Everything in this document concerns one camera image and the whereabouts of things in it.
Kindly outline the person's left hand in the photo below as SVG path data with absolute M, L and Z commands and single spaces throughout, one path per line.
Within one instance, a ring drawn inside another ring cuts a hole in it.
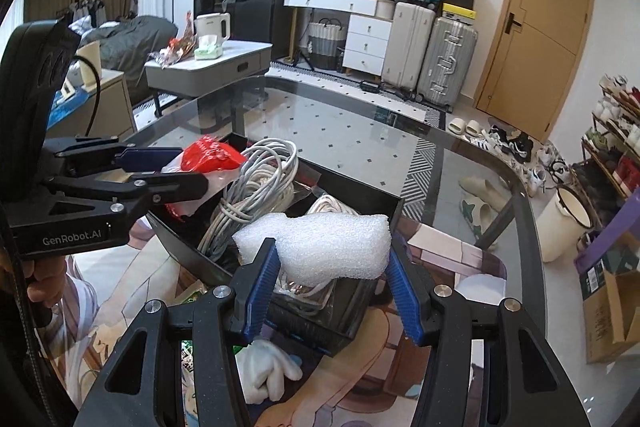
M 27 295 L 32 303 L 52 308 L 62 298 L 66 281 L 66 258 L 54 257 L 22 262 L 24 277 L 32 278 Z M 1 249 L 1 291 L 14 293 L 13 270 L 8 253 Z

